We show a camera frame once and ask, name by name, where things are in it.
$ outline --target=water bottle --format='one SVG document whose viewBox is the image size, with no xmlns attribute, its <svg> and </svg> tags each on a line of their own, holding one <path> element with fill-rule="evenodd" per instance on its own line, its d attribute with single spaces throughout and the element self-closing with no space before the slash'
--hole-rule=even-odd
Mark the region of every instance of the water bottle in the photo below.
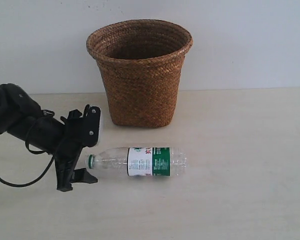
<svg viewBox="0 0 300 240">
<path fill-rule="evenodd" d="M 122 176 L 176 176 L 185 171 L 186 155 L 177 147 L 118 147 L 85 156 L 86 168 Z"/>
</svg>

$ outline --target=clear plastic bottle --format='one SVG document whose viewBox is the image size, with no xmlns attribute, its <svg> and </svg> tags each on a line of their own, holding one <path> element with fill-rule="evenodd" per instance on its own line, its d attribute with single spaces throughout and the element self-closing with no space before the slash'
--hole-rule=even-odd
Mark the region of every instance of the clear plastic bottle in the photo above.
<svg viewBox="0 0 300 240">
<path fill-rule="evenodd" d="M 118 147 L 85 156 L 86 168 L 121 176 L 176 176 L 185 171 L 186 155 L 177 147 Z"/>
</svg>

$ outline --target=basket rim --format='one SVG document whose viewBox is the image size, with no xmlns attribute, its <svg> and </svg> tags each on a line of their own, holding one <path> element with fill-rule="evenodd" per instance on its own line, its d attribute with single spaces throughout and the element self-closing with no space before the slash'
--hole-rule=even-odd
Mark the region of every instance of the basket rim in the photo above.
<svg viewBox="0 0 300 240">
<path fill-rule="evenodd" d="M 187 39 L 186 44 L 182 48 L 180 48 L 172 53 L 165 54 L 162 56 L 144 58 L 144 59 L 113 58 L 113 57 L 109 57 L 109 56 L 98 53 L 92 47 L 93 46 L 93 42 L 92 42 L 93 36 L 98 34 L 101 31 L 111 29 L 113 27 L 117 28 L 120 26 L 129 25 L 129 24 L 151 23 L 151 22 L 152 23 L 160 23 L 160 24 L 163 24 L 166 26 L 173 27 L 174 29 L 178 29 L 180 31 L 180 33 L 184 34 L 185 38 Z M 187 54 L 188 51 L 190 50 L 190 48 L 192 47 L 192 45 L 193 45 L 193 37 L 188 30 L 186 30 L 184 27 L 182 27 L 176 23 L 173 23 L 170 21 L 165 21 L 165 20 L 160 20 L 160 19 L 132 19 L 132 20 L 120 21 L 117 23 L 112 23 L 110 25 L 107 25 L 107 26 L 104 26 L 104 27 L 101 27 L 101 28 L 95 30 L 88 36 L 88 38 L 86 40 L 86 49 L 93 59 L 95 59 L 96 61 L 102 61 L 104 63 L 116 63 L 116 64 L 123 64 L 123 65 L 166 62 L 166 61 L 172 60 L 175 57 L 178 57 L 180 55 Z"/>
</svg>

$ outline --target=table surface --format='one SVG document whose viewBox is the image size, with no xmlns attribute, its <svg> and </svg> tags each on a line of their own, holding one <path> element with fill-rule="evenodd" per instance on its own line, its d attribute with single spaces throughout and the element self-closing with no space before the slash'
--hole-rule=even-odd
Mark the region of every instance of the table surface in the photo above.
<svg viewBox="0 0 300 240">
<path fill-rule="evenodd" d="M 27 188 L 0 183 L 0 240 L 300 240 L 300 88 L 180 92 L 159 129 L 114 125 L 105 94 L 33 98 L 57 118 L 101 107 L 101 141 L 82 154 L 169 144 L 184 149 L 188 167 L 164 181 L 105 175 L 66 193 L 54 167 Z M 0 135 L 7 181 L 30 182 L 49 159 Z"/>
</svg>

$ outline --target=bottle label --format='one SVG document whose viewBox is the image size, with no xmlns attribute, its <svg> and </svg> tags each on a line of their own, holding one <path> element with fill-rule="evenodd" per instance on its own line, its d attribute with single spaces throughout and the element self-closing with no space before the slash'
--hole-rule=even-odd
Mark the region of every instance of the bottle label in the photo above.
<svg viewBox="0 0 300 240">
<path fill-rule="evenodd" d="M 170 176 L 170 148 L 129 148 L 127 170 L 129 176 Z"/>
</svg>

